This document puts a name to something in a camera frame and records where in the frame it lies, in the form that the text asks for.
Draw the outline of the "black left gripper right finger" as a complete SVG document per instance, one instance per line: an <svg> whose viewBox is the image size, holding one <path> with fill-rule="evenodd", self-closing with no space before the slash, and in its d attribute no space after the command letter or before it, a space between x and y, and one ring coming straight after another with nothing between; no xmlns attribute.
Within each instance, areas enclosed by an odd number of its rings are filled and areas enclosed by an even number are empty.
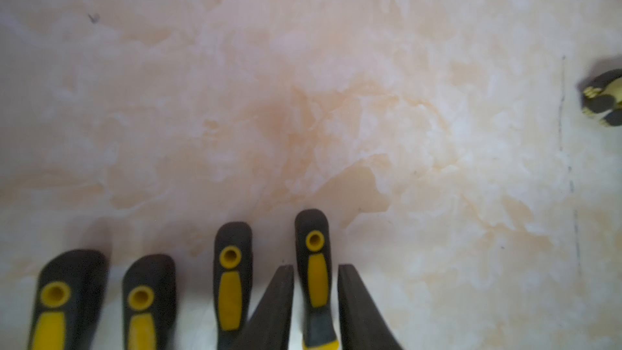
<svg viewBox="0 0 622 350"><path fill-rule="evenodd" d="M343 349L403 349L353 265L339 265L337 288Z"/></svg>

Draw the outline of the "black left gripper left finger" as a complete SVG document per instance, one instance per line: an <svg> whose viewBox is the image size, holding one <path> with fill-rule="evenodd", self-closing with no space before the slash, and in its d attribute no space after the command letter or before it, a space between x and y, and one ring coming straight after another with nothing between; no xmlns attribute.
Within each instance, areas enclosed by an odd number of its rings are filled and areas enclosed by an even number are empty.
<svg viewBox="0 0 622 350"><path fill-rule="evenodd" d="M233 349L288 350L293 311L294 268L278 267Z"/></svg>

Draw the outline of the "black yellow file tool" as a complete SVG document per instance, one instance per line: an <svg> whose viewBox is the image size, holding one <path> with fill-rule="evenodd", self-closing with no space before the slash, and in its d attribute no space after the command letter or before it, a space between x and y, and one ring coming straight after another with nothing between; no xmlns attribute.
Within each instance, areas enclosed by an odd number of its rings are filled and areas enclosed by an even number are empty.
<svg viewBox="0 0 622 350"><path fill-rule="evenodd" d="M40 271L29 349L89 349L108 280L103 253L77 249L60 254Z"/></svg>

